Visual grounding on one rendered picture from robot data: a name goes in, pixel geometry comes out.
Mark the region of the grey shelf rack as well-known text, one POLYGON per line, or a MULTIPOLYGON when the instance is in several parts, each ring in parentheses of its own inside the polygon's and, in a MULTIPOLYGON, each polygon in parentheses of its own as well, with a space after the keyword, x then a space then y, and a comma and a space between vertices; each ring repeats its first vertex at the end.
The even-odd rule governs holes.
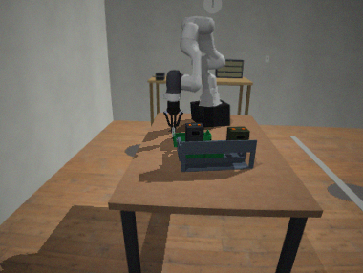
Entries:
POLYGON ((182 172, 253 169, 257 140, 185 142, 180 137, 176 140, 182 172), (250 153, 248 165, 246 153, 250 153), (185 158, 185 155, 201 154, 224 154, 224 157, 185 158))

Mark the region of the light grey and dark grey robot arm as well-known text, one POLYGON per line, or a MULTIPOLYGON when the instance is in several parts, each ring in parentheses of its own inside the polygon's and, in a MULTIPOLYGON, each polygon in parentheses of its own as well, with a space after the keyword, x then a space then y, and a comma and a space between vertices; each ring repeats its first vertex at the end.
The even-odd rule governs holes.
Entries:
POLYGON ((207 71, 220 69, 225 64, 224 56, 214 46, 214 21, 209 17, 187 17, 183 19, 181 27, 181 51, 192 59, 192 74, 182 74, 179 70, 169 71, 166 77, 166 94, 161 94, 160 98, 177 102, 181 100, 181 90, 195 93, 203 84, 199 106, 218 106, 222 102, 217 93, 216 76, 207 71))

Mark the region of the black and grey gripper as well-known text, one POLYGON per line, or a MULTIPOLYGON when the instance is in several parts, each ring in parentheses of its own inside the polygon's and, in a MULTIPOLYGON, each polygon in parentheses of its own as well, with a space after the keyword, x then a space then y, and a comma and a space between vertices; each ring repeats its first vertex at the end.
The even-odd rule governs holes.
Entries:
POLYGON ((180 109, 180 102, 179 101, 177 101, 177 102, 167 101, 167 109, 163 113, 164 113, 164 115, 166 117, 168 126, 171 127, 172 137, 174 137, 175 132, 176 132, 176 127, 179 126, 180 121, 181 121, 181 118, 182 118, 182 115, 183 115, 183 111, 181 111, 181 109, 180 109), (169 119, 168 119, 168 116, 167 116, 167 112, 168 112, 169 115, 171 115, 171 124, 169 122, 169 119), (176 118, 177 118, 177 114, 179 112, 180 112, 180 115, 179 115, 178 122, 176 124, 176 118), (173 127, 173 116, 174 116, 174 127, 173 127))

